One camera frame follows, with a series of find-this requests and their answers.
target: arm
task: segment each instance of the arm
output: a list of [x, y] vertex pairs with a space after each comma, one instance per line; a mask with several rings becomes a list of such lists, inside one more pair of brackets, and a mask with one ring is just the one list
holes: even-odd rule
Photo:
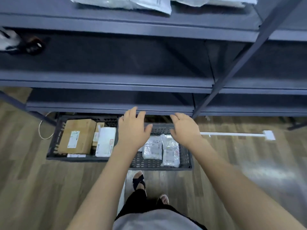
[[129, 166], [137, 150], [149, 139], [152, 124], [144, 130], [145, 111], [136, 118], [136, 107], [118, 122], [118, 143], [98, 180], [88, 193], [67, 230], [110, 230]]
[[192, 152], [234, 221], [245, 230], [306, 230], [255, 183], [221, 158], [187, 115], [171, 115], [173, 138]]

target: hand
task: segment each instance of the hand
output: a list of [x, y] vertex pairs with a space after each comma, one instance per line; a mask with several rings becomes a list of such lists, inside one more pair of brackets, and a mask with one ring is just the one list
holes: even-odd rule
[[136, 153], [139, 148], [143, 147], [150, 137], [152, 124], [147, 125], [144, 130], [144, 117], [146, 111], [141, 111], [136, 118], [135, 106], [126, 111], [124, 116], [119, 118], [118, 122], [118, 145], [132, 149]]
[[171, 129], [171, 135], [175, 141], [190, 150], [191, 144], [197, 139], [203, 139], [198, 125], [190, 117], [183, 113], [170, 115], [175, 129]]

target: metal shelf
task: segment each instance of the metal shelf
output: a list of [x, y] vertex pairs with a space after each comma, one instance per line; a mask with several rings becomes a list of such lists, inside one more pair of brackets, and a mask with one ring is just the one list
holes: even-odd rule
[[[210, 93], [214, 84], [202, 40], [38, 36], [51, 38], [38, 56], [0, 54], [1, 85]], [[186, 65], [166, 42], [187, 58]]]
[[[204, 94], [194, 94], [197, 105]], [[307, 99], [299, 95], [218, 94], [200, 115], [306, 116]]]
[[[258, 0], [255, 9], [264, 20], [281, 0]], [[307, 0], [303, 0], [273, 32], [270, 40], [307, 41]]]
[[124, 114], [134, 106], [149, 115], [191, 115], [194, 110], [192, 94], [169, 92], [35, 88], [26, 103], [29, 111], [106, 114]]
[[1, 0], [0, 26], [48, 30], [255, 42], [261, 20], [255, 9], [172, 4], [171, 16], [79, 5], [70, 0]]
[[[215, 80], [220, 79], [244, 47], [238, 42], [206, 42]], [[307, 44], [263, 44], [220, 93], [307, 95]]]

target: finger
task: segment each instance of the finger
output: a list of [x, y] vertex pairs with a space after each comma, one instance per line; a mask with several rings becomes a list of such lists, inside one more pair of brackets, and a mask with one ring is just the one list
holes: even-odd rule
[[144, 121], [145, 114], [146, 114], [146, 111], [141, 111], [141, 112], [138, 114], [138, 117], [137, 117], [137, 118]]
[[125, 112], [124, 119], [129, 118], [129, 116], [130, 116], [130, 109]]
[[176, 115], [170, 115], [171, 116], [171, 119], [173, 121], [173, 124], [175, 124], [179, 119]]
[[175, 115], [178, 117], [178, 119], [186, 119], [188, 118], [189, 116], [183, 114], [183, 113], [175, 113]]
[[120, 126], [124, 121], [124, 116], [121, 116], [118, 120], [118, 125]]
[[169, 131], [171, 132], [171, 135], [172, 135], [173, 139], [176, 140], [177, 135], [176, 135], [175, 129], [170, 129]]
[[137, 106], [135, 106], [134, 108], [132, 108], [131, 110], [130, 110], [130, 118], [135, 118], [136, 117], [136, 109], [137, 109], [138, 107]]
[[148, 124], [148, 125], [146, 126], [146, 128], [145, 128], [145, 135], [146, 135], [146, 137], [148, 137], [147, 140], [148, 140], [149, 137], [150, 137], [152, 128], [153, 128], [153, 125], [152, 125], [152, 124]]

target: brown cardboard box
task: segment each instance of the brown cardboard box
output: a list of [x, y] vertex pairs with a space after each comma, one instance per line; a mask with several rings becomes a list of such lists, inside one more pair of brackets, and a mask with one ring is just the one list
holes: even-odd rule
[[59, 143], [59, 153], [89, 154], [96, 122], [91, 119], [67, 120]]
[[95, 129], [95, 133], [94, 133], [94, 137], [93, 137], [92, 147], [97, 147], [98, 137], [99, 137], [99, 128], [98, 128], [98, 126], [104, 127], [104, 123], [96, 123], [96, 129]]

